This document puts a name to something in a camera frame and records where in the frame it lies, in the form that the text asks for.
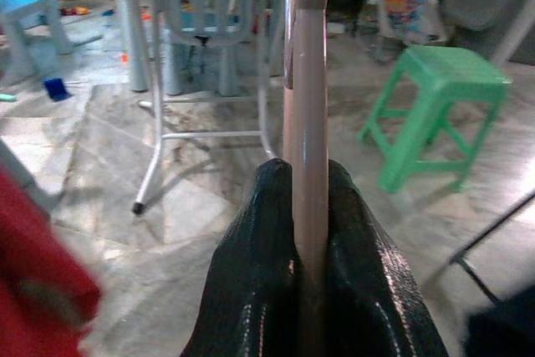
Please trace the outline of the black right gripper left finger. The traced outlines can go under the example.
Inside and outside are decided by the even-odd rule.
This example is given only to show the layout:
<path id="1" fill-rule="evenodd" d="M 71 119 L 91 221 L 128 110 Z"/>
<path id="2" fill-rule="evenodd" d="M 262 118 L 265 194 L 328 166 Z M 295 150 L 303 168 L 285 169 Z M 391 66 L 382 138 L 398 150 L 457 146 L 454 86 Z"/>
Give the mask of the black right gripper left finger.
<path id="1" fill-rule="evenodd" d="M 292 167 L 260 165 L 245 204 L 212 254 L 184 356 L 294 356 L 301 263 Z"/>

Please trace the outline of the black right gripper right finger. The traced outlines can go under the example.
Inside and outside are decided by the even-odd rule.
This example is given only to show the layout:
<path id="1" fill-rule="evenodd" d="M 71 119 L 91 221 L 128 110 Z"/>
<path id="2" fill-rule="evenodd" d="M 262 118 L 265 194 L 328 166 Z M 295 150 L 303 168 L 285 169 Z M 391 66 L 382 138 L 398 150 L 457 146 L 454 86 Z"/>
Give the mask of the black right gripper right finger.
<path id="1" fill-rule="evenodd" d="M 445 356 L 405 257 L 348 171 L 329 161 L 328 356 Z"/>

